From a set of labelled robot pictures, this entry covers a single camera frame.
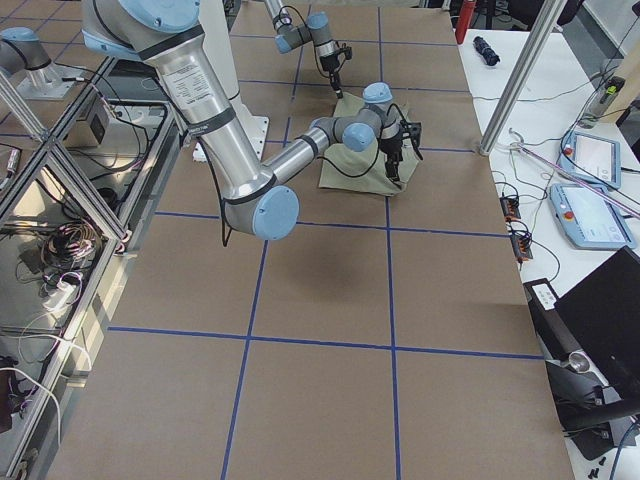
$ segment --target blue tape line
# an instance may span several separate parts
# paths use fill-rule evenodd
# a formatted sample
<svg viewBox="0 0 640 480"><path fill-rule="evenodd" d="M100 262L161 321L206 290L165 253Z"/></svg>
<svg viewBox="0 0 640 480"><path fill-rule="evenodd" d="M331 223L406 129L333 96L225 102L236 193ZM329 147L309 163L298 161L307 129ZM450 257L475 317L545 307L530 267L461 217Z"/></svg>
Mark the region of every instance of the blue tape line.
<svg viewBox="0 0 640 480"><path fill-rule="evenodd" d="M42 22L42 25L40 25L38 28L36 28L34 30L34 32L37 32L38 30L40 30L42 27L44 27L47 23L49 23L49 20L51 20L53 18L53 16L58 13L60 10L62 10L62 7L64 7L65 3L64 2L60 2L60 5L58 6L58 8L56 8L51 15L49 15L47 18L44 19L44 22Z"/></svg>
<svg viewBox="0 0 640 480"><path fill-rule="evenodd" d="M439 147L420 147L418 150L424 152L452 152L452 153L476 153L470 148L439 148Z"/></svg>
<svg viewBox="0 0 640 480"><path fill-rule="evenodd" d="M253 305L251 306L251 317L249 319L249 327L247 329L247 339L244 343L244 353L242 354L242 365L240 366L240 376L238 378L238 386L236 388L236 397L233 402L233 413L231 414L231 425L229 425L227 447L224 452L224 462L222 464L222 473L220 474L221 480L225 480L227 478L227 470L229 468L229 458L231 457L231 446L233 443L233 434L236 428L236 420L238 418L238 408L240 406L240 396L242 395L242 385L244 383L244 374L247 369L247 359L249 358L249 346L251 345L251 333L253 332L253 324L256 319L256 311L258 309L258 299L260 297L260 288L262 287L262 275L264 273L264 265L267 259L268 249L269 249L269 242L265 241L262 246L262 258L260 259L258 279L256 280L256 291L253 296Z"/></svg>
<svg viewBox="0 0 640 480"><path fill-rule="evenodd" d="M62 55L64 55L64 52L66 52L66 51L67 51L67 48L69 48L71 45L74 45L74 44L75 44L75 45L77 45L77 43L75 43L75 42L76 42L76 38L78 38L78 36L79 36L79 35L82 35L82 31L79 31L78 33L76 33L75 37L73 37L73 38L71 39L71 43L68 43L68 44L67 44L67 45L66 45L66 46L65 46L65 47L60 51L60 53L56 56L55 61L58 61L58 59L59 59Z"/></svg>
<svg viewBox="0 0 640 480"><path fill-rule="evenodd" d="M238 79L238 83L255 83L255 84L264 84L264 85L293 85L296 87L322 87L326 88L326 84L324 83L314 83L314 82L285 82L284 80L247 80L247 79ZM352 85L352 84L344 84L344 88L361 88L365 89L367 85ZM435 92L435 93L469 93L468 90L451 90L446 88L425 88L425 87L401 87L394 86L394 90L408 90L408 91L417 91L417 92Z"/></svg>
<svg viewBox="0 0 640 480"><path fill-rule="evenodd" d="M347 223L320 223L298 221L298 225L308 225L313 227L334 227L334 228L356 228L362 230L386 230L387 227L376 227L375 225L350 225Z"/></svg>
<svg viewBox="0 0 640 480"><path fill-rule="evenodd" d="M516 360L544 360L542 355L523 353L479 352L474 350L450 350L443 348L396 347L400 352L432 353L436 355L461 355L466 357L511 358Z"/></svg>
<svg viewBox="0 0 640 480"><path fill-rule="evenodd" d="M28 1L29 0L22 0L22 3L18 5L16 8L14 8L13 10L11 10L6 17L2 18L2 20L0 20L0 23L4 23L9 18L14 18L13 14L16 13L18 10L20 10L22 7L24 7L25 3L27 3Z"/></svg>
<svg viewBox="0 0 640 480"><path fill-rule="evenodd" d="M220 220L219 215L205 215L203 213L180 213L180 212L165 212L158 211L156 215L161 217L185 217L185 218L206 218L209 220Z"/></svg>
<svg viewBox="0 0 640 480"><path fill-rule="evenodd" d="M396 451L396 480L402 478L402 457L400 455L400 412L398 408L398 365L396 355L396 319L393 296L393 251L391 247L391 210L389 197L385 197L387 222L387 277L389 279L389 326L391 328L391 377L393 380L393 428Z"/></svg>
<svg viewBox="0 0 640 480"><path fill-rule="evenodd" d="M32 17L11 17L11 20L28 20L30 22L42 22L43 20L45 21L45 23L49 20L53 21L53 22L75 22L75 23L82 23L82 20L80 19L76 19L76 18L32 18Z"/></svg>
<svg viewBox="0 0 640 480"><path fill-rule="evenodd" d="M3 133L0 132L0 137L15 137L15 138L28 138L29 140L31 140L31 137L29 135L25 135L24 133Z"/></svg>
<svg viewBox="0 0 640 480"><path fill-rule="evenodd" d="M183 218L203 218L210 220L219 220L218 215L204 215L200 213L181 213L181 212L166 212L158 211L156 215L165 217L183 217ZM382 230L390 232L410 232L410 233L431 233L435 235L457 235L465 237L489 237L489 238L509 238L507 233L486 233L486 232L461 232L456 230L438 230L431 228L413 228L413 227L387 227L376 225L351 225L348 223L320 223L320 222L305 222L298 221L296 225L306 225L311 227L330 227L330 228L352 228L359 230Z"/></svg>
<svg viewBox="0 0 640 480"><path fill-rule="evenodd" d="M265 336L253 336L252 341L267 342L267 343L287 343L294 345L315 345L319 347L340 347L340 348L358 348L365 350L391 350L388 345L376 345L373 343L352 343L352 342L332 342L329 340L305 340L300 338L279 338L279 337L265 337Z"/></svg>
<svg viewBox="0 0 640 480"><path fill-rule="evenodd" d="M125 326L110 326L108 327L110 332L127 332L127 333L148 333L155 335L171 335L177 337L204 337L204 338L219 338L223 340L251 340L252 342L264 342L264 343L286 343L296 345L314 345L321 347L336 347L336 348L356 348L365 350L383 350L391 351L390 345L377 345L372 343L355 343L355 342L337 342L330 340L309 340L302 338L282 338L282 337L268 337L268 336L250 336L239 335L234 333L218 333L218 332L201 332L193 330L170 330L164 328L144 328L144 327L125 327ZM491 357L491 358L506 358L516 360L544 360L541 355L520 354L520 353L503 353L503 352L480 352L474 350L452 350L446 348L427 348L427 347L407 347L396 345L396 351L409 352L409 353L428 353L435 355L462 355L467 357Z"/></svg>
<svg viewBox="0 0 640 480"><path fill-rule="evenodd" d="M382 71L382 20L380 7L378 7L378 50L380 51L380 81L384 82L384 72Z"/></svg>
<svg viewBox="0 0 640 480"><path fill-rule="evenodd" d="M152 333L157 335L172 335L177 337L208 337L222 338L227 340L246 340L245 335L236 335L233 333L216 333L216 332L194 332L189 330L168 330L163 328L141 328L141 327L121 327L110 326L110 332L129 332L129 333Z"/></svg>
<svg viewBox="0 0 640 480"><path fill-rule="evenodd" d="M437 43L437 42L382 42L388 45L421 45L426 47L457 47L455 43Z"/></svg>
<svg viewBox="0 0 640 480"><path fill-rule="evenodd" d="M435 233L439 235L461 235L465 237L509 238L507 233L458 232L455 230L432 230L427 228L389 227L392 232Z"/></svg>
<svg viewBox="0 0 640 480"><path fill-rule="evenodd" d="M263 38L267 40L273 40L273 37L268 35L251 35L248 33L232 34L231 38ZM347 43L381 43L383 45L421 45L425 47L457 47L455 43L437 43L437 42L394 42L389 40L359 40L355 38L336 38L337 42Z"/></svg>
<svg viewBox="0 0 640 480"><path fill-rule="evenodd" d="M2 120L0 120L0 125L2 125L7 120L7 118L9 118L9 115L11 115L11 112L7 113L4 117L2 117ZM3 133L2 135L7 137L22 136L17 133Z"/></svg>

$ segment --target label sticker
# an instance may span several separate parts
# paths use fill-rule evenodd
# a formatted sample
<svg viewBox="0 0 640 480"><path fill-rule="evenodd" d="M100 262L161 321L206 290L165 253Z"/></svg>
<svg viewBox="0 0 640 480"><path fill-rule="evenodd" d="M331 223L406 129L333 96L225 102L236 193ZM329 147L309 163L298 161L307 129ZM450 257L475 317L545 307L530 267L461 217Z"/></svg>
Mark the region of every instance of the label sticker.
<svg viewBox="0 0 640 480"><path fill-rule="evenodd" d="M542 283L534 285L532 288L545 310L553 310L555 308L556 296L548 285Z"/></svg>
<svg viewBox="0 0 640 480"><path fill-rule="evenodd" d="M164 77L167 88L180 109L189 109L213 96L213 88L198 65L187 65Z"/></svg>

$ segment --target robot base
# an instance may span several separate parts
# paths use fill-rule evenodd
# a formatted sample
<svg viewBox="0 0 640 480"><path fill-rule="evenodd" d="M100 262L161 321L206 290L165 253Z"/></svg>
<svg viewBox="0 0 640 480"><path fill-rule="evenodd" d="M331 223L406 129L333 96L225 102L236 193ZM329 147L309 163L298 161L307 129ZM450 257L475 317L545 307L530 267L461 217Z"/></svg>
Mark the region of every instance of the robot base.
<svg viewBox="0 0 640 480"><path fill-rule="evenodd" d="M78 68L54 65L61 78L82 76L82 70ZM25 100L64 100L76 82L60 82L44 88L36 87L31 78L25 78L18 85L18 93Z"/></svg>

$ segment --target light blue joint cap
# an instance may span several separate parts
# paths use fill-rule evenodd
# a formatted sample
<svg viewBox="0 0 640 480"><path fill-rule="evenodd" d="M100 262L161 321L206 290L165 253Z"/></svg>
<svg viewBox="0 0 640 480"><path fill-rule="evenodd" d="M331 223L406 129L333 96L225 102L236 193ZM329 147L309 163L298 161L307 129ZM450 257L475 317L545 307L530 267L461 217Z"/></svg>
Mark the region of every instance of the light blue joint cap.
<svg viewBox="0 0 640 480"><path fill-rule="evenodd" d="M276 47L280 53L289 53L291 51L291 45L284 38L284 35L276 35Z"/></svg>
<svg viewBox="0 0 640 480"><path fill-rule="evenodd" d="M37 42L40 39L33 30L27 27L12 27L0 32L0 37L15 42Z"/></svg>
<svg viewBox="0 0 640 480"><path fill-rule="evenodd" d="M200 0L118 0L120 6L145 27L180 33L198 22Z"/></svg>
<svg viewBox="0 0 640 480"><path fill-rule="evenodd" d="M312 13L307 17L307 25L311 30L320 30L329 24L329 18L324 12Z"/></svg>
<svg viewBox="0 0 640 480"><path fill-rule="evenodd" d="M133 62L142 61L140 59L140 55L130 48L123 47L122 45L105 38L91 35L86 30L83 30L82 33L84 35L84 44L89 50L109 57L119 58L121 60L131 60Z"/></svg>
<svg viewBox="0 0 640 480"><path fill-rule="evenodd" d="M265 193L253 213L253 233L263 240L280 240L298 221L300 203L289 187L278 185Z"/></svg>
<svg viewBox="0 0 640 480"><path fill-rule="evenodd" d="M372 83L364 89L362 98L365 103L385 103L393 100L389 85L384 82Z"/></svg>
<svg viewBox="0 0 640 480"><path fill-rule="evenodd" d="M376 136L373 129L366 123L352 123L344 129L342 143L349 150L364 152L373 143Z"/></svg>

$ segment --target power strip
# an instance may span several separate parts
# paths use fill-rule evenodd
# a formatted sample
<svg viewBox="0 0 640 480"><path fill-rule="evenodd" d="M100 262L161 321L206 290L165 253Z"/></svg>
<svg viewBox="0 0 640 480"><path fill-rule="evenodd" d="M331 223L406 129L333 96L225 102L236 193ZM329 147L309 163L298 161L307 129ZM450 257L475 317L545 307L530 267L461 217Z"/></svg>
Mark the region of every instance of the power strip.
<svg viewBox="0 0 640 480"><path fill-rule="evenodd" d="M49 298L42 304L48 312L58 312L70 304L70 300L74 297L77 285L60 280L57 288L49 295Z"/></svg>

